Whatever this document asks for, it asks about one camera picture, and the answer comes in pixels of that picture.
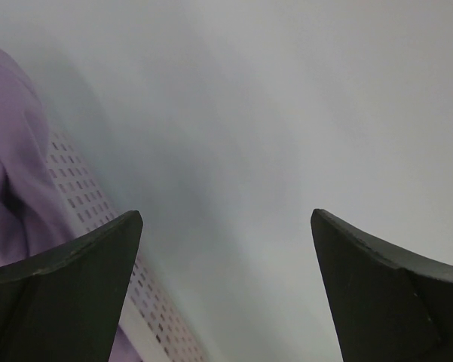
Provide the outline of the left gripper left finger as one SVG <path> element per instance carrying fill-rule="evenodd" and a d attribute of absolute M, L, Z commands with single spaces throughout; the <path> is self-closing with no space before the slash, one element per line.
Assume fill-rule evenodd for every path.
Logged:
<path fill-rule="evenodd" d="M 128 211 L 0 267 L 0 361 L 107 361 L 142 227 Z"/>

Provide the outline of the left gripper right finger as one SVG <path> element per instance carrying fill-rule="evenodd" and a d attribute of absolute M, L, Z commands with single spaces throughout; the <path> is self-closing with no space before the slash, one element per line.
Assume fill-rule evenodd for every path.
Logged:
<path fill-rule="evenodd" d="M 344 361 L 453 361 L 453 265 L 322 209 L 311 230 Z"/>

